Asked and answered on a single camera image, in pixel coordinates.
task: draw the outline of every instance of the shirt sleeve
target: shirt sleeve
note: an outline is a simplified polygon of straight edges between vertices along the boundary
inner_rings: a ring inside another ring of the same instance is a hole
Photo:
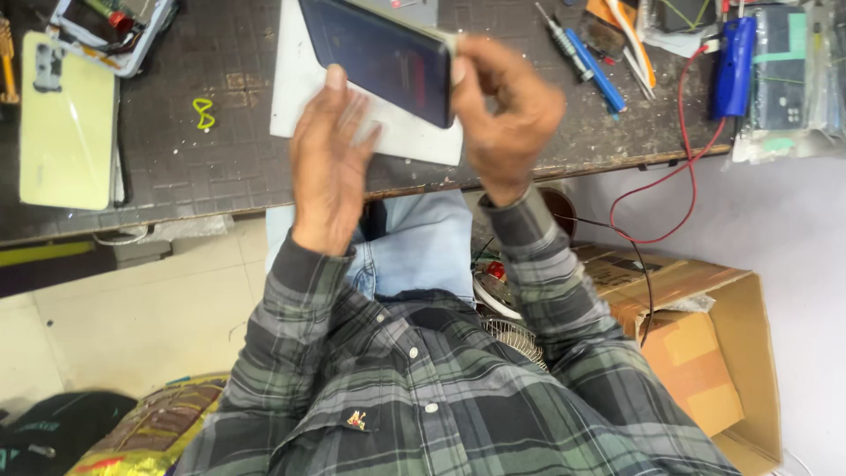
[[[552,375],[667,469],[689,471],[702,461],[732,468],[624,335],[537,188],[506,208],[486,196],[480,205],[502,242],[518,310]]]
[[[345,257],[311,252],[288,233],[218,409],[186,448],[177,474],[266,472],[276,443],[309,408],[332,305],[353,255],[353,248]]]

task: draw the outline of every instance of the man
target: man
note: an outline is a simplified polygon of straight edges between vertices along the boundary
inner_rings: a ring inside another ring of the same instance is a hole
[[[459,39],[453,83],[481,207],[549,373],[480,327],[458,194],[389,201],[387,235],[350,245],[379,129],[351,143],[365,102],[333,65],[290,143],[293,226],[177,473],[739,474],[623,336],[531,183],[563,94],[476,36]],[[285,213],[268,216],[271,242]]]

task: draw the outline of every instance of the phone display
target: phone display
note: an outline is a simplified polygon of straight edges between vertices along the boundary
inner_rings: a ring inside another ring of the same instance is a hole
[[[438,127],[453,124],[447,42],[344,0],[299,0],[317,61]]]

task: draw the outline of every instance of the shirt cuff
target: shirt cuff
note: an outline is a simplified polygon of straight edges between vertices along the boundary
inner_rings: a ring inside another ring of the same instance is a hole
[[[543,240],[551,227],[558,226],[535,184],[529,185],[517,202],[498,208],[485,194],[479,207],[491,220],[493,233],[503,246],[529,246]]]
[[[355,258],[355,248],[347,247],[341,257],[322,255],[307,250],[291,238],[291,231],[273,261],[270,274],[286,297],[300,306],[331,306],[341,283]]]

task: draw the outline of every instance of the blue handle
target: blue handle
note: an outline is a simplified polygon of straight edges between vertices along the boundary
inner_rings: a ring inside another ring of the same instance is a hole
[[[746,115],[754,51],[755,19],[743,17],[726,22],[722,30],[717,89],[711,112],[714,119]]]
[[[599,91],[602,92],[602,95],[605,96],[605,99],[608,101],[608,105],[614,110],[614,112],[619,113],[626,109],[626,102],[623,100],[623,97],[620,96],[620,93],[617,92],[617,88],[611,84],[611,81],[605,77],[605,74],[602,73],[602,70],[599,69],[599,64],[593,58],[590,52],[587,51],[587,48],[584,44],[582,44],[579,36],[576,35],[576,32],[573,31],[572,28],[568,28],[564,31],[564,34],[567,35],[570,42],[573,43],[573,46],[576,48],[576,54],[579,55],[579,59],[582,60],[582,63],[588,67],[591,71],[593,71],[593,79],[596,81],[596,85],[599,87]]]

